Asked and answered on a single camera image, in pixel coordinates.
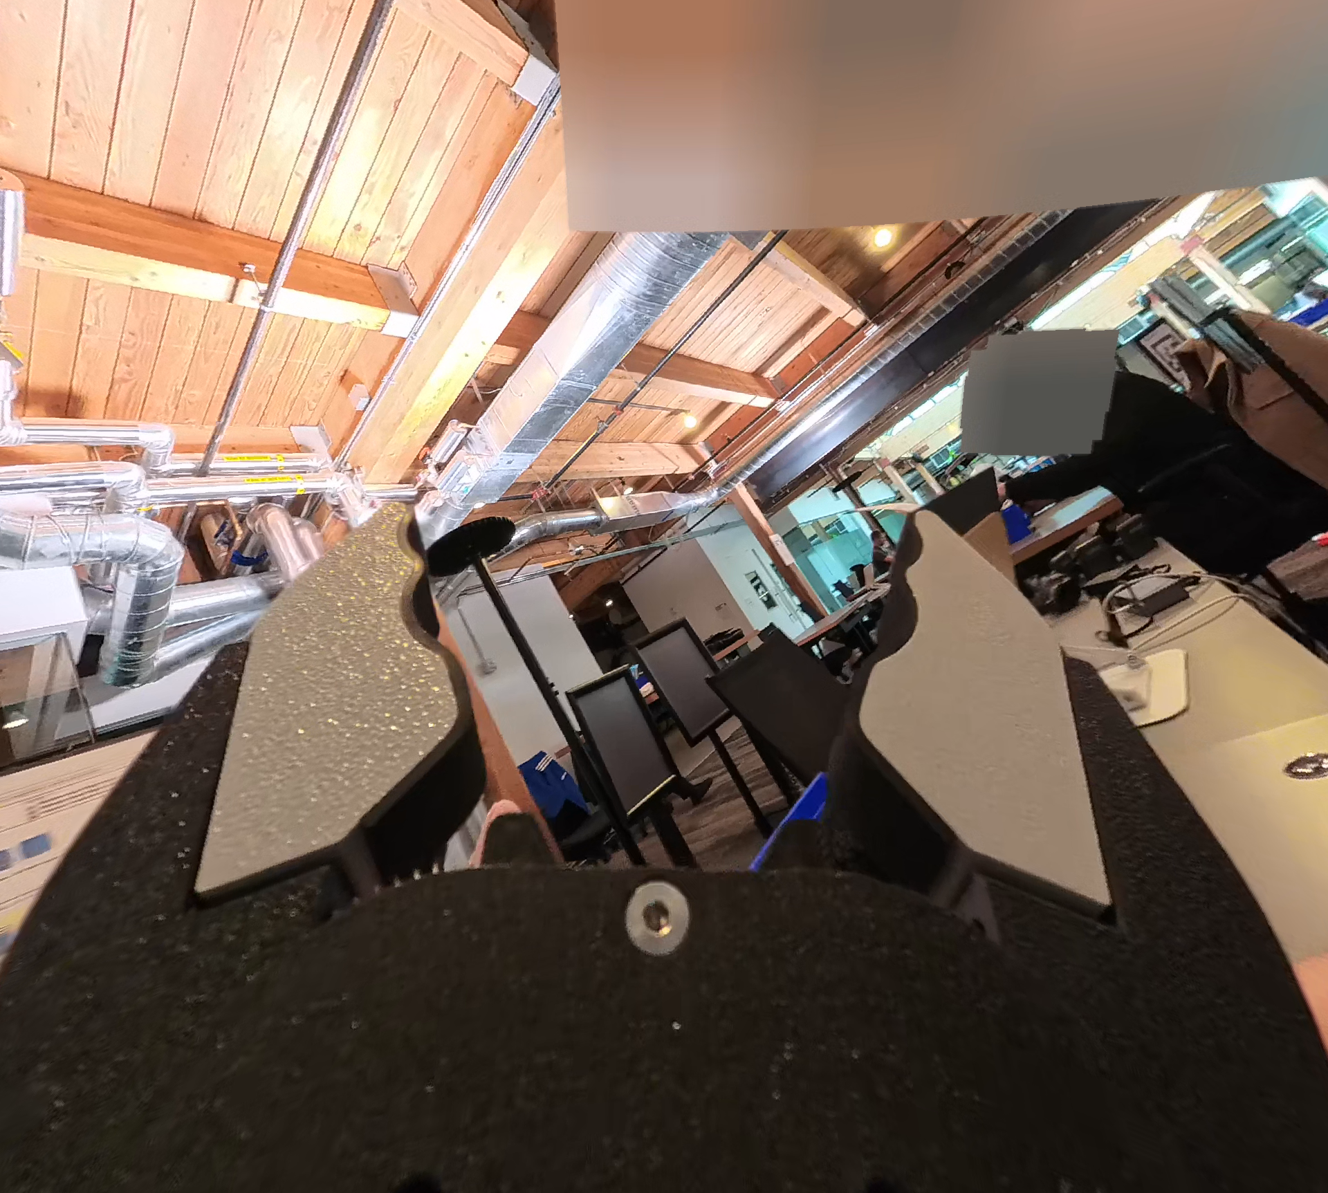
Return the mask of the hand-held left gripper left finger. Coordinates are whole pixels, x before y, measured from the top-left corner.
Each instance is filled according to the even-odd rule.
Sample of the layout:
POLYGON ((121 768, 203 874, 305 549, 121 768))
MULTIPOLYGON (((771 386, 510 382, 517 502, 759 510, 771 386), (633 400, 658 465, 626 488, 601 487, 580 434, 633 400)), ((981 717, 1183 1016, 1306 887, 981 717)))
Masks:
POLYGON ((443 873, 486 802, 463 664, 410 509, 382 509, 251 635, 196 873, 221 902, 330 867, 355 897, 443 873))

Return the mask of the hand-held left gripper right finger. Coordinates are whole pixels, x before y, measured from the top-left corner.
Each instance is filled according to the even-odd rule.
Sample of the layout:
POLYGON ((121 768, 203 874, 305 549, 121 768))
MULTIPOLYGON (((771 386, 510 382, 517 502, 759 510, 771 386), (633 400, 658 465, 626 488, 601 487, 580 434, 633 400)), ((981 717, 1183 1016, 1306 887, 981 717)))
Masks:
POLYGON ((1100 786, 1121 711, 937 513, 905 531, 882 636, 832 753, 826 858, 981 926, 988 885, 1118 926, 1100 786))

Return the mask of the spare black white gripper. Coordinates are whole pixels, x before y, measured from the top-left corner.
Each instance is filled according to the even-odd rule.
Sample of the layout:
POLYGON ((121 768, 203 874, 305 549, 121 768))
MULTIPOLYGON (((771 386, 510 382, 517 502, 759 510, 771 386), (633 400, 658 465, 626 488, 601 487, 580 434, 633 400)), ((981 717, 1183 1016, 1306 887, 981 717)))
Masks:
POLYGON ((1074 564, 1088 578, 1140 560, 1157 548, 1149 521, 1140 515, 1121 515, 1095 524, 1074 548, 1074 564))
POLYGON ((1020 580, 1023 592, 1035 610, 1045 617, 1070 613, 1085 596, 1085 575, 1067 553, 1059 555, 1045 569, 1028 573, 1020 580))

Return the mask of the wooden column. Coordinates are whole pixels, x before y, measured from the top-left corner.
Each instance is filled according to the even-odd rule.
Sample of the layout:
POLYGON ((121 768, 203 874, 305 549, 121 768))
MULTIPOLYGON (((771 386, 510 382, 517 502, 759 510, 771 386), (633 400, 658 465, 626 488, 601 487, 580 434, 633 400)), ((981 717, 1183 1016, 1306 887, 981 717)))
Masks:
POLYGON ((474 722, 486 766, 485 822, 475 843, 471 866, 561 865, 564 855, 546 818, 537 809, 490 706, 472 675, 461 646, 445 618, 443 605, 434 603, 439 642, 460 665, 470 693, 474 722))

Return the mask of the black mesh chair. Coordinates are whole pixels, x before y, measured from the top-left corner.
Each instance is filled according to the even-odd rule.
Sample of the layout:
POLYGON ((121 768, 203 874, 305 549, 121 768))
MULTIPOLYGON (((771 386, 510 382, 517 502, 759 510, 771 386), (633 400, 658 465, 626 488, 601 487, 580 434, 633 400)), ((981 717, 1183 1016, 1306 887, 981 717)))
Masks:
POLYGON ((742 722, 789 805, 828 771, 856 700, 851 683, 775 627, 753 653, 712 672, 706 683, 742 722))

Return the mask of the black pole with round disc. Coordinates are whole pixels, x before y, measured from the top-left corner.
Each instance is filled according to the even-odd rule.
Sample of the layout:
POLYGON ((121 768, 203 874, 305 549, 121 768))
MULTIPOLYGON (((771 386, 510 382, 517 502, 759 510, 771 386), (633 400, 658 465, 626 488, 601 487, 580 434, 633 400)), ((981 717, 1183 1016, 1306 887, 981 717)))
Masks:
POLYGON ((562 730, 565 743, 573 755, 573 762, 593 787, 600 805, 607 809, 612 831, 619 838, 625 855, 634 866, 644 867, 647 859, 638 847, 633 826, 616 790, 608 775, 601 772, 597 757, 590 751, 586 739, 571 718, 555 685, 490 573, 489 557, 503 553, 515 534, 517 524, 507 517, 485 517, 463 523, 443 534, 427 549, 428 570, 436 578, 460 575, 464 570, 471 569, 476 573, 499 620, 503 621, 522 663, 539 688, 542 700, 562 730))

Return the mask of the wooden edged desk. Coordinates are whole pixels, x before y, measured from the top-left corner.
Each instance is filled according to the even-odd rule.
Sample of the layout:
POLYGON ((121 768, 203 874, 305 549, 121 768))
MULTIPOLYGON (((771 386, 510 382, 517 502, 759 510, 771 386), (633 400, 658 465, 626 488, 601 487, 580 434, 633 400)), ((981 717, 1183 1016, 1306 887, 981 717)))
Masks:
POLYGON ((1031 531, 1012 544, 1010 559, 1016 566, 1022 566, 1041 553, 1059 549, 1091 526, 1109 520, 1123 510, 1121 499, 1105 487, 1095 487, 1046 506, 1033 516, 1031 531))

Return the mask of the blue jacket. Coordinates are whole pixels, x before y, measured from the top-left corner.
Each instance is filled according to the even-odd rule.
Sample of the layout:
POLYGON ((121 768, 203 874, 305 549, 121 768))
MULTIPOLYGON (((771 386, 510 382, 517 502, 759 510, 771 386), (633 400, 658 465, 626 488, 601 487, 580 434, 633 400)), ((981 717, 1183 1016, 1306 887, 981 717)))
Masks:
POLYGON ((593 811, 576 778, 554 754, 536 754, 519 765, 540 815, 558 843, 586 825, 593 811))

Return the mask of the black display on stand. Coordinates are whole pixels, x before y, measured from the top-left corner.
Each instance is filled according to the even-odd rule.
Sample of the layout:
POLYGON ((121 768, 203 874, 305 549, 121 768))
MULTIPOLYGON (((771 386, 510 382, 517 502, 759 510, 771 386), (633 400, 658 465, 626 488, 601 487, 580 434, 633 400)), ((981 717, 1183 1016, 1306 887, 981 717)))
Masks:
POLYGON ((712 653, 687 618, 656 628, 634 645, 633 653, 656 693, 666 703, 691 747, 709 740, 763 838, 774 833, 746 778, 728 751, 721 726, 732 711, 710 685, 719 671, 712 653))
POLYGON ((629 826, 651 823, 673 865, 695 869, 696 858, 670 804, 683 794, 685 778, 630 667, 569 689, 568 701, 629 826))

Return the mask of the brown jacket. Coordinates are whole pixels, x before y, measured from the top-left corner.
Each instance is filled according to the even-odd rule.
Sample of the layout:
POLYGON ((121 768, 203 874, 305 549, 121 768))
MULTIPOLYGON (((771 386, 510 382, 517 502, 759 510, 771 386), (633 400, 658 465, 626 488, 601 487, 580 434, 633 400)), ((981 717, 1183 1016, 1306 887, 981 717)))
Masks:
MULTIPOLYGON (((1237 311, 1237 318, 1318 396, 1327 398, 1324 333, 1248 311, 1237 311)), ((1233 420, 1269 454, 1327 486, 1326 420, 1268 364, 1244 372, 1207 339, 1182 344, 1176 361, 1194 402, 1233 420)))

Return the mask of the grey sprinkler pipe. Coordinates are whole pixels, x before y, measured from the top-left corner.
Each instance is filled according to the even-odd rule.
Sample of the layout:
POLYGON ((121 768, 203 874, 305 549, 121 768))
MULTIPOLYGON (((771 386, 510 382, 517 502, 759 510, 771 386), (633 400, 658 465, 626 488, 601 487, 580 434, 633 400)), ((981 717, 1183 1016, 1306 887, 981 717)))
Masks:
POLYGON ((287 285, 297 254, 306 242, 310 224, 323 200, 324 189, 330 182, 337 159, 341 155, 345 137, 352 124, 352 117, 355 116, 380 51, 380 44, 387 34, 395 2, 396 0, 374 0, 363 25, 356 43, 358 47, 349 61, 324 135, 320 140, 317 153, 308 173, 306 184, 293 213, 291 225, 280 245, 272 275, 263 288, 251 333, 245 339, 237 369, 227 387, 225 404, 221 408, 208 445, 200 461, 198 474, 208 474, 212 470, 219 456, 223 438, 227 434, 232 420, 237 415, 244 389, 251 372, 258 364, 258 355, 262 351, 265 339, 277 314, 276 307, 279 306, 279 297, 287 285))

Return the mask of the round silver duct pipes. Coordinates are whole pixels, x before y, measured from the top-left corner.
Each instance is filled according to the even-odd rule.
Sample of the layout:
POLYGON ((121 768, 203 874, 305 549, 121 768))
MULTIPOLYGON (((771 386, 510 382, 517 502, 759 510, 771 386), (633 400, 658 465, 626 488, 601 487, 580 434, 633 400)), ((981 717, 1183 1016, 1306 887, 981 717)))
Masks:
POLYGON ((149 477, 142 465, 127 462, 39 465, 56 488, 74 487, 78 477, 110 474, 114 510, 78 513, 3 508, 5 569, 109 566, 111 595, 99 675, 107 686, 129 688, 161 679, 245 634, 251 609, 208 617, 204 628, 180 641, 167 641, 171 627, 185 624, 189 611, 175 609, 186 548, 172 530, 147 510, 193 502, 261 502, 263 498, 322 492, 353 527, 370 520, 378 503, 358 476, 333 469, 308 469, 276 458, 226 461, 223 472, 198 477, 149 477))

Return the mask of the round spiral air duct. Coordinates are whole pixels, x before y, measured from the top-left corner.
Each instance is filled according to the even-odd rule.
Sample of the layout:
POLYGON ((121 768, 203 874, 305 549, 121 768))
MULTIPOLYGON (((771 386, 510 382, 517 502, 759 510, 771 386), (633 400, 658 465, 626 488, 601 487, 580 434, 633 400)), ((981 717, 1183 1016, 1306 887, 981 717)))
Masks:
POLYGON ((705 487, 691 492, 644 492, 601 498, 595 509, 547 512, 518 520, 508 552, 519 552, 543 541, 586 533, 620 534, 681 520, 725 499, 752 474, 782 454, 797 438, 832 418, 864 383, 875 378, 922 332, 963 304, 1020 254, 1034 247, 1070 217, 1073 207, 1023 217, 1008 217, 995 231, 968 234, 968 246, 954 245, 947 257, 927 268, 904 290, 898 311, 872 321, 860 339, 839 346, 822 360, 785 398, 778 415, 750 440, 739 441, 734 455, 714 456, 708 465, 705 487))

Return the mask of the silver rectangular air duct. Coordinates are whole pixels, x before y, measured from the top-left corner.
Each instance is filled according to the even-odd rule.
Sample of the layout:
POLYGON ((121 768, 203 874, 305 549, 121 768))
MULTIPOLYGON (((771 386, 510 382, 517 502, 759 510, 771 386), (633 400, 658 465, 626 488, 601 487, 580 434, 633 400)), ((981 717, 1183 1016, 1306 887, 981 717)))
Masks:
POLYGON ((728 235, 620 232, 511 372, 416 505, 425 546, 522 479, 659 321, 728 235))

